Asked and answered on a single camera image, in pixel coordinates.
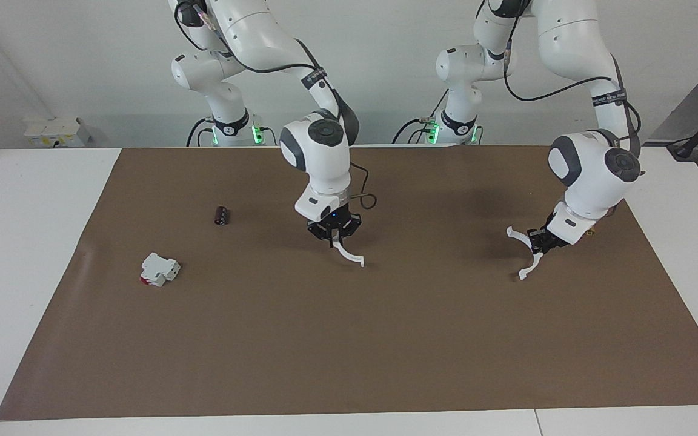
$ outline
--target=green light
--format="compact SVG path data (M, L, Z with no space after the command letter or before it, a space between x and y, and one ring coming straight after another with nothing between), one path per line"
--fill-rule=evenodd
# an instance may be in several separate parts
M438 134L440 133L440 126L435 124L432 129L430 129L430 135L427 136L427 142L430 144L437 144Z
M257 127L254 124L252 125L252 135L254 136L255 144L262 144L263 143L263 135L260 131L260 127Z

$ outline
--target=brown table mat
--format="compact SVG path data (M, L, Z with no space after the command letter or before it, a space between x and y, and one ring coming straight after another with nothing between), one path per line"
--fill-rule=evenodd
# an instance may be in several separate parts
M513 278L505 228L564 190L546 155L354 150L362 269L307 232L278 150L124 150L0 420L698 404L698 327L626 205ZM163 289L150 251L183 265Z

